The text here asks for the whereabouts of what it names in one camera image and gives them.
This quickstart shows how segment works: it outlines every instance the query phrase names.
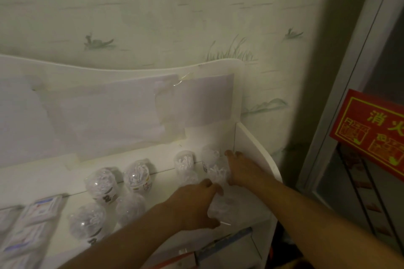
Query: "transparent plastic wrap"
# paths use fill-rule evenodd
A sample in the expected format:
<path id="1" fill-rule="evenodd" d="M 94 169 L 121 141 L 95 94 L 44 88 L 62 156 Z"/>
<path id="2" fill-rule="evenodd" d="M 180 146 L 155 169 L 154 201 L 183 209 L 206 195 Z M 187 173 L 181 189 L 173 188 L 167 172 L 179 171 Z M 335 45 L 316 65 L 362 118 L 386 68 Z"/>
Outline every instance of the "transparent plastic wrap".
<path id="1" fill-rule="evenodd" d="M 69 231 L 78 240 L 95 244 L 107 235 L 107 214 L 102 206 L 88 203 L 68 216 Z"/>
<path id="2" fill-rule="evenodd" d="M 182 187 L 190 184 L 199 184 L 198 174 L 193 170 L 183 171 L 177 174 L 178 186 Z"/>
<path id="3" fill-rule="evenodd" d="M 42 257 L 35 252 L 11 258 L 0 266 L 1 269 L 35 269 Z"/>
<path id="4" fill-rule="evenodd" d="M 202 148 L 202 166 L 204 172 L 208 172 L 208 168 L 215 165 L 220 157 L 220 148 L 216 144 L 209 144 Z"/>
<path id="5" fill-rule="evenodd" d="M 7 232 L 17 220 L 22 206 L 13 206 L 0 210 L 0 234 Z"/>
<path id="6" fill-rule="evenodd" d="M 18 218 L 18 225 L 31 225 L 47 220 L 55 219 L 60 213 L 62 195 L 36 200 L 27 205 Z"/>
<path id="7" fill-rule="evenodd" d="M 115 176 L 106 168 L 90 174 L 84 179 L 84 184 L 88 193 L 101 205 L 108 205 L 118 197 L 118 184 Z"/>
<path id="8" fill-rule="evenodd" d="M 149 168 L 144 160 L 135 161 L 124 172 L 124 183 L 130 191 L 143 193 L 152 186 Z"/>
<path id="9" fill-rule="evenodd" d="M 17 227 L 4 241 L 0 259 L 9 259 L 44 246 L 52 235 L 52 229 L 51 221 Z"/>
<path id="10" fill-rule="evenodd" d="M 214 165 L 208 167 L 208 178 L 213 183 L 218 183 L 221 186 L 227 184 L 230 178 L 230 167 L 227 157 L 219 157 Z"/>
<path id="11" fill-rule="evenodd" d="M 128 194 L 119 197 L 116 202 L 116 217 L 118 223 L 123 227 L 136 219 L 139 219 L 146 212 L 146 200 L 140 194 Z"/>
<path id="12" fill-rule="evenodd" d="M 177 174 L 194 170 L 194 156 L 191 151 L 181 151 L 174 157 L 174 168 Z"/>
<path id="13" fill-rule="evenodd" d="M 216 218 L 224 225 L 236 225 L 238 222 L 237 202 L 216 194 L 208 208 L 208 216 Z"/>

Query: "red sign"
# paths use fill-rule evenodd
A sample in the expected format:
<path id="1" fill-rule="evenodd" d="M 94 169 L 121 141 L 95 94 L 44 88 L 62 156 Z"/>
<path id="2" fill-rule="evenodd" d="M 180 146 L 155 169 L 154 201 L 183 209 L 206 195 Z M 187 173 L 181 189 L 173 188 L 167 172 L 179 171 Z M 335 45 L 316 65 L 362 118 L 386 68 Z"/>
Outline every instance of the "red sign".
<path id="1" fill-rule="evenodd" d="M 330 136 L 404 181 L 404 107 L 350 89 Z"/>

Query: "person's left hand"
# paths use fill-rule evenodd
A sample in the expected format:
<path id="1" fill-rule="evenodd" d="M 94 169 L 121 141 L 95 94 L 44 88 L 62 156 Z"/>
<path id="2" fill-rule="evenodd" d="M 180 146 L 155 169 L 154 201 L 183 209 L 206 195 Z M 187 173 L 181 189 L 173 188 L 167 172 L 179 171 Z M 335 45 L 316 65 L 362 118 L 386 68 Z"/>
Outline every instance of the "person's left hand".
<path id="1" fill-rule="evenodd" d="M 164 205 L 173 211 L 181 230 L 214 229 L 220 222 L 208 217 L 208 208 L 216 193 L 223 195 L 223 188 L 205 179 L 196 185 L 180 187 Z"/>

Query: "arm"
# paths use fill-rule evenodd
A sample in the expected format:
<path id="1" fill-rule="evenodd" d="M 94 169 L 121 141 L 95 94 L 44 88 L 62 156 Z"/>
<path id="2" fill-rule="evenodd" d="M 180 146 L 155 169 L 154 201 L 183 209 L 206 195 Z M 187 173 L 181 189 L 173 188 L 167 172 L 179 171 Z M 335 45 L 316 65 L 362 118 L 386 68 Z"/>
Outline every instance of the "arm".
<path id="1" fill-rule="evenodd" d="M 207 215 L 216 193 L 223 194 L 222 188 L 208 179 L 198 185 L 181 187 L 140 219 L 88 248 L 59 269 L 138 269 L 175 233 L 219 226 L 219 221 Z"/>
<path id="2" fill-rule="evenodd" d="M 402 256 L 374 236 L 278 182 L 240 152 L 225 154 L 229 183 L 260 198 L 316 269 L 404 268 Z"/>

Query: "person's left arm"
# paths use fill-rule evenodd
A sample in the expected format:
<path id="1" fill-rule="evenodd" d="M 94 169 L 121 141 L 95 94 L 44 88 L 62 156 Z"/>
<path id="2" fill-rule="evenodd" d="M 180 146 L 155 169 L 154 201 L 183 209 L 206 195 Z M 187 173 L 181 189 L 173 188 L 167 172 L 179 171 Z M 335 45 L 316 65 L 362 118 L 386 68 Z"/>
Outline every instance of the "person's left arm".
<path id="1" fill-rule="evenodd" d="M 208 179 L 197 185 L 181 187 L 140 219 L 88 248 L 59 269 L 138 269 L 175 233 L 219 226 L 219 221 L 207 215 L 216 193 L 223 194 L 222 188 Z"/>

